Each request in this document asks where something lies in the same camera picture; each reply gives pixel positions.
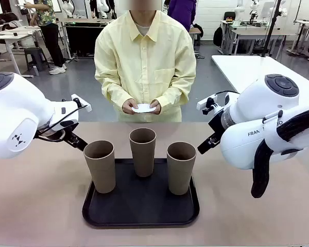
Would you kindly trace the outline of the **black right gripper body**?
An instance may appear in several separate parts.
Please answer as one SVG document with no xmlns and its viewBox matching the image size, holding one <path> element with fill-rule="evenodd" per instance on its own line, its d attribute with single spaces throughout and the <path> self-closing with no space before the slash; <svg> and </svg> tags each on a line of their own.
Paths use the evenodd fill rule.
<svg viewBox="0 0 309 247">
<path fill-rule="evenodd" d="M 224 128 L 221 123 L 221 116 L 223 112 L 223 110 L 220 110 L 219 112 L 215 113 L 213 118 L 208 123 L 216 134 L 223 134 L 224 132 Z"/>
</svg>

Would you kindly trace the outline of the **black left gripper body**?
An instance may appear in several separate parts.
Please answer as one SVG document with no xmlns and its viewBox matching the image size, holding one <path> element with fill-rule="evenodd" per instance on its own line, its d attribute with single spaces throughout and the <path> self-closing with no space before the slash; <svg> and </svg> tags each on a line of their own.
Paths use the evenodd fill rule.
<svg viewBox="0 0 309 247">
<path fill-rule="evenodd" d="M 78 122 L 74 122 L 72 120 L 65 120 L 59 123 L 59 125 L 63 128 L 65 132 L 65 137 L 71 136 L 78 124 Z"/>
</svg>

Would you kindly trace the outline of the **person's left hand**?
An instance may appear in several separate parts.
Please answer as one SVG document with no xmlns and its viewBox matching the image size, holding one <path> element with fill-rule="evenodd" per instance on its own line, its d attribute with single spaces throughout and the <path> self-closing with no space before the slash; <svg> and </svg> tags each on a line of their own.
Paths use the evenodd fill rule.
<svg viewBox="0 0 309 247">
<path fill-rule="evenodd" d="M 159 115 L 161 112 L 161 105 L 157 100 L 153 100 L 150 104 L 150 108 L 153 109 L 151 114 Z"/>
</svg>

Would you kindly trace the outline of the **person's right hand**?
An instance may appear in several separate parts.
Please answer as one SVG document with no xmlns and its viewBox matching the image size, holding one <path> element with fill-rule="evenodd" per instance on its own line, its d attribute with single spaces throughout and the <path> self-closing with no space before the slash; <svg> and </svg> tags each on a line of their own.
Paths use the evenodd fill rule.
<svg viewBox="0 0 309 247">
<path fill-rule="evenodd" d="M 134 109 L 138 109 L 138 104 L 133 98 L 128 99 L 123 103 L 122 110 L 124 113 L 133 115 L 135 114 Z"/>
</svg>

